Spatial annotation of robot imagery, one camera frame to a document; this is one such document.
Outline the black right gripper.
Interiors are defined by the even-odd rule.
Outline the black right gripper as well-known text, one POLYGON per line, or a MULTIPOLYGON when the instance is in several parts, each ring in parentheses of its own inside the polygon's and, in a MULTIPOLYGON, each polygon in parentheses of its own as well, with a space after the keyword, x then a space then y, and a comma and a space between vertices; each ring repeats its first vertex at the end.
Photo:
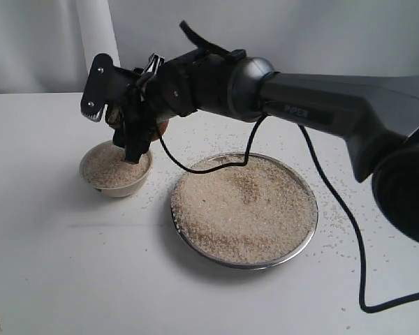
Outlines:
POLYGON ((137 88, 127 93, 124 107, 113 105, 113 144, 125 149, 124 160, 138 164, 149 150, 157 119, 187 117, 197 110, 231 119, 237 115, 230 101, 237 50, 213 52, 197 48, 171 59, 154 74, 143 73, 137 88))

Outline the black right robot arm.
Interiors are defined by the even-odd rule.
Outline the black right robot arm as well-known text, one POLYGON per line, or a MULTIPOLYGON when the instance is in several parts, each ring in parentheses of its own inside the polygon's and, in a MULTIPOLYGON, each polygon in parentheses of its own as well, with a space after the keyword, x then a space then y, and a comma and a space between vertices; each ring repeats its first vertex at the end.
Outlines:
POLYGON ((108 101, 122 107, 116 139, 130 162, 156 123, 198 110, 247 122, 271 116, 340 137, 355 179, 371 178, 383 215, 419 243, 419 76, 285 74, 244 50, 197 49, 153 75, 116 69, 108 101))

